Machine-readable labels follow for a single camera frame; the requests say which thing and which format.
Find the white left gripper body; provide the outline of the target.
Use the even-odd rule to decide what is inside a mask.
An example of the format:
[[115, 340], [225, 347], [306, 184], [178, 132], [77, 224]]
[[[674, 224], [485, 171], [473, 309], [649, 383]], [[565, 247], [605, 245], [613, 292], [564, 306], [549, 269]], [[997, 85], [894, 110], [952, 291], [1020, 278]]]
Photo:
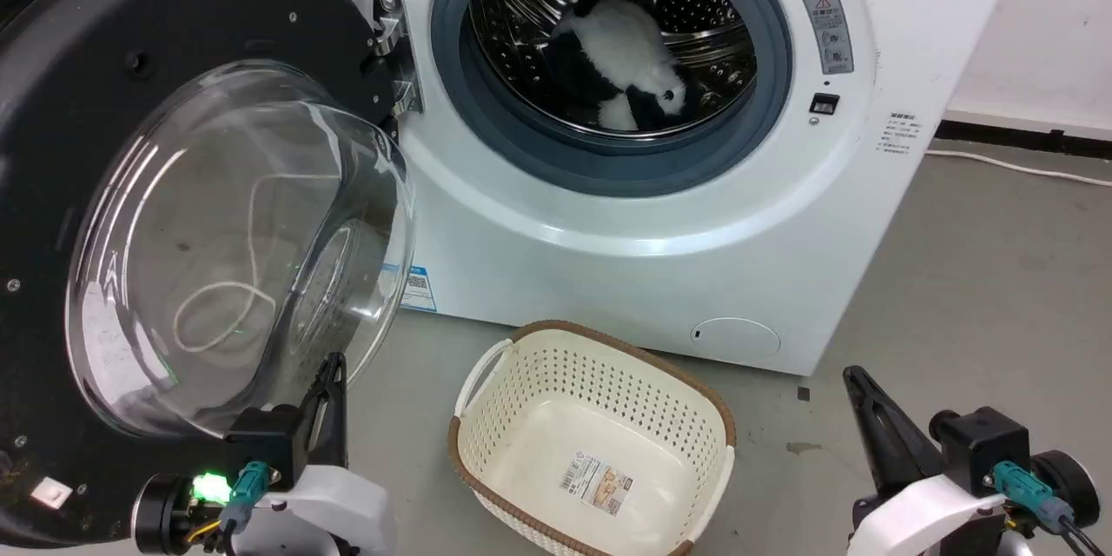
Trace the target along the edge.
[[146, 555], [394, 555], [388, 493], [344, 467], [308, 465], [290, 490], [249, 461], [234, 477], [156, 474], [132, 508]]

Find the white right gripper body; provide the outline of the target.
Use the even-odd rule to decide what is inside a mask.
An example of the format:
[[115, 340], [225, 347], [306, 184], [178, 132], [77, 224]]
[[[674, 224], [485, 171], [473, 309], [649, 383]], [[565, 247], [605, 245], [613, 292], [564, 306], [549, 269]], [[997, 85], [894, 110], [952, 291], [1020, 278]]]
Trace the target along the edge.
[[1101, 517], [1091, 473], [1068, 453], [1034, 454], [1029, 469], [997, 461], [977, 497], [949, 477], [914, 481], [886, 503], [857, 503], [851, 555], [1033, 555], [1039, 532], [1076, 555], [1099, 555], [1088, 527]]

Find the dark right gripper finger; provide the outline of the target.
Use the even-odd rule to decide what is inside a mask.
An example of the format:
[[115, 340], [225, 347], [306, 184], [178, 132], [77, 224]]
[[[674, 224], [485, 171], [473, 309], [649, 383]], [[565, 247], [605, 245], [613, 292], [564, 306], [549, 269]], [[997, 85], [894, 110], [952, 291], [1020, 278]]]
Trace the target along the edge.
[[903, 438], [904, 414], [864, 367], [846, 367], [843, 381], [875, 493], [890, 498], [913, 481], [913, 456]]
[[921, 431], [907, 414], [903, 413], [903, 440], [913, 456], [913, 481], [926, 480], [943, 471], [943, 457], [926, 434]]

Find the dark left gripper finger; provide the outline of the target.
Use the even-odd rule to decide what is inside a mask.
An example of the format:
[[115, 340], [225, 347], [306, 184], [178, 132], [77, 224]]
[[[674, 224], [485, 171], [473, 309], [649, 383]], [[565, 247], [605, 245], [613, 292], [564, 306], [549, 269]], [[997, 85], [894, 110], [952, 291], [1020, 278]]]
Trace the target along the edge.
[[348, 466], [348, 383], [346, 361], [322, 363], [318, 464]]
[[[322, 363], [325, 361], [338, 361], [338, 354], [327, 354], [325, 359], [322, 359]], [[318, 431], [321, 429], [319, 406], [321, 405], [322, 397], [322, 363], [316, 374], [316, 378], [314, 378], [314, 381], [309, 387], [309, 390], [307, 390], [305, 396], [302, 396], [302, 419], [301, 426], [298, 430], [298, 444], [301, 445], [302, 451], [306, 453], [307, 464], [312, 465], [322, 465], [318, 464]]]

